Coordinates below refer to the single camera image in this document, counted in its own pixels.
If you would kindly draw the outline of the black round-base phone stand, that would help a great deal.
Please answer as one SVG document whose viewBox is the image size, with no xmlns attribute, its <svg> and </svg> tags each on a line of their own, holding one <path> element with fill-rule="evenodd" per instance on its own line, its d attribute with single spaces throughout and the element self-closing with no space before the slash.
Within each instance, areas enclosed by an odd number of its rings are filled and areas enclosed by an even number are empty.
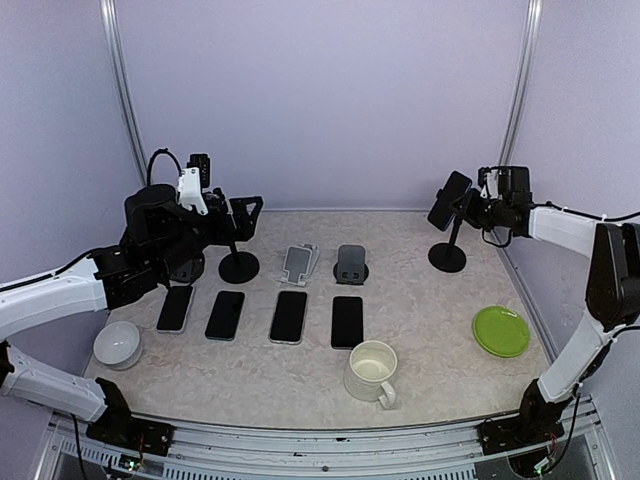
<svg viewBox="0 0 640 480">
<path fill-rule="evenodd" d="M 220 187 L 216 187 L 212 192 L 222 192 Z M 219 263 L 218 272 L 220 278 L 230 284 L 243 284 L 252 280 L 260 270 L 258 258 L 246 251 L 238 251 L 235 242 L 227 247 L 230 253 Z"/>
</svg>

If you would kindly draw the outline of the silver folding phone stand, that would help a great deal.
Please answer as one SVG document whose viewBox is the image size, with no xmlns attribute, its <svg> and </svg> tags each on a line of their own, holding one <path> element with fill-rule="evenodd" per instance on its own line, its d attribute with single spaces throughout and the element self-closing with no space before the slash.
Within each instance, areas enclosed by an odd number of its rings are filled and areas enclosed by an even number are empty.
<svg viewBox="0 0 640 480">
<path fill-rule="evenodd" d="M 303 243 L 287 248 L 279 281 L 305 287 L 313 273 L 320 251 L 316 245 Z"/>
</svg>

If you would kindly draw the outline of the blue-edged phone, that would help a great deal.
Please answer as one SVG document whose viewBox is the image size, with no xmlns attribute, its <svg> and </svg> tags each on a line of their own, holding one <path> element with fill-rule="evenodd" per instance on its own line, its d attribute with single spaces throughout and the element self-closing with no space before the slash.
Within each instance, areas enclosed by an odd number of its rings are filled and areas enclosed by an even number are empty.
<svg viewBox="0 0 640 480">
<path fill-rule="evenodd" d="M 465 195 L 471 188 L 472 180 L 458 171 L 453 171 L 445 185 L 436 194 L 427 221 L 440 231 L 446 231 L 454 217 L 451 203 Z"/>
</svg>

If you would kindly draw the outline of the black gooseneck phone stand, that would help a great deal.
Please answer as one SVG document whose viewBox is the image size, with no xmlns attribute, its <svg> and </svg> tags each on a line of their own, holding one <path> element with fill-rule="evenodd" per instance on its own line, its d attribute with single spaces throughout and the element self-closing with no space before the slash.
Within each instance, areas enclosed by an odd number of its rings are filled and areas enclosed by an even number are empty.
<svg viewBox="0 0 640 480">
<path fill-rule="evenodd" d="M 433 267 L 445 273 L 458 273 L 466 266 L 466 254 L 456 245 L 459 231 L 466 215 L 472 192 L 468 191 L 449 203 L 453 227 L 447 243 L 437 243 L 428 252 Z"/>
</svg>

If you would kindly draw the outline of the phone with purple edge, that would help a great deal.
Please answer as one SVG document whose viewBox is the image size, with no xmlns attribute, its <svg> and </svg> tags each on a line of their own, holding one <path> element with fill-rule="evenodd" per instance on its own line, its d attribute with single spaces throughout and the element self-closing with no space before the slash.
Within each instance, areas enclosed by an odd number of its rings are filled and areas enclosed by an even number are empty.
<svg viewBox="0 0 640 480">
<path fill-rule="evenodd" d="M 331 346 L 351 350 L 364 341 L 363 301 L 357 296 L 337 296 L 332 304 Z"/>
</svg>

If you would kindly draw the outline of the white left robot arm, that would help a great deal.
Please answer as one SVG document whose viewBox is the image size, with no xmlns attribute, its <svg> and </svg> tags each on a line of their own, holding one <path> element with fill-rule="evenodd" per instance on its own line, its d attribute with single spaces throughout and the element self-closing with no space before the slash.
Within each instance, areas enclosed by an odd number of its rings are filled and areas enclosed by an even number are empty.
<svg viewBox="0 0 640 480">
<path fill-rule="evenodd" d="M 145 187 L 124 202 L 119 244 L 89 250 L 67 265 L 1 288 L 1 392 L 51 407 L 102 430 L 121 445 L 140 434 L 118 387 L 74 376 L 21 352 L 10 337 L 75 314 L 133 304 L 212 245 L 250 240 L 263 207 L 260 196 L 226 199 L 220 189 L 179 193 L 168 184 Z"/>
</svg>

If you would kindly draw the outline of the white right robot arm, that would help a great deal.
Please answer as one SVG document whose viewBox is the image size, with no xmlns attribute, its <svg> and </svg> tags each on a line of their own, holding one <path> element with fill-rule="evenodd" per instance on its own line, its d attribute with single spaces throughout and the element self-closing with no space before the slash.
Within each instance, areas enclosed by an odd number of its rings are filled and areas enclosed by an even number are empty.
<svg viewBox="0 0 640 480">
<path fill-rule="evenodd" d="M 503 227 L 516 237 L 547 242 L 590 261 L 581 320 L 556 360 L 534 381 L 545 406 L 565 402 L 639 317 L 639 226 L 549 203 L 536 205 L 520 193 L 491 198 L 475 189 L 464 196 L 461 216 L 483 231 Z"/>
</svg>

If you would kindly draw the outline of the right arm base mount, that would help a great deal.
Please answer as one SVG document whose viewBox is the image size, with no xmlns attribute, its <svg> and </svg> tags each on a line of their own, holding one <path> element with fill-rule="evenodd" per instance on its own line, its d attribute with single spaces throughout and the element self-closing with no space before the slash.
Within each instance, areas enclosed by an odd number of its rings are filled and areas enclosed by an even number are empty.
<svg viewBox="0 0 640 480">
<path fill-rule="evenodd" d="M 477 427 L 484 455 L 503 453 L 562 437 L 565 433 L 560 422 L 542 427 L 525 428 L 519 416 L 487 419 Z"/>
</svg>

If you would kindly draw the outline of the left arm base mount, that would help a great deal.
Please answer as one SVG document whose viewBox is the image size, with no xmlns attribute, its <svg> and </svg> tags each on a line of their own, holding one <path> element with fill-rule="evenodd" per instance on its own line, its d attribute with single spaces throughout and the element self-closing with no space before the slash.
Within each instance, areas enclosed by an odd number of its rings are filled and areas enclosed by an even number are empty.
<svg viewBox="0 0 640 480">
<path fill-rule="evenodd" d="M 92 440 L 163 457 L 168 454 L 173 435 L 172 425 L 137 417 L 100 419 L 86 429 L 86 436 Z"/>
</svg>

